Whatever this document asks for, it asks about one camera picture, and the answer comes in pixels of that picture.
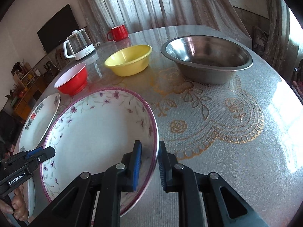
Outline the left hand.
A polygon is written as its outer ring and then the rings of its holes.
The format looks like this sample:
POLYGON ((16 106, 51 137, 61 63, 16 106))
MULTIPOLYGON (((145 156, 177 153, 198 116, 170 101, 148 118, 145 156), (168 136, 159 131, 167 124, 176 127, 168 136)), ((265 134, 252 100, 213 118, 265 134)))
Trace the left hand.
POLYGON ((11 204, 12 206, 1 200, 1 212, 4 214, 12 214, 15 219, 20 221, 28 219, 29 211, 26 208, 26 204, 19 187, 14 190, 14 198, 12 198, 11 204))

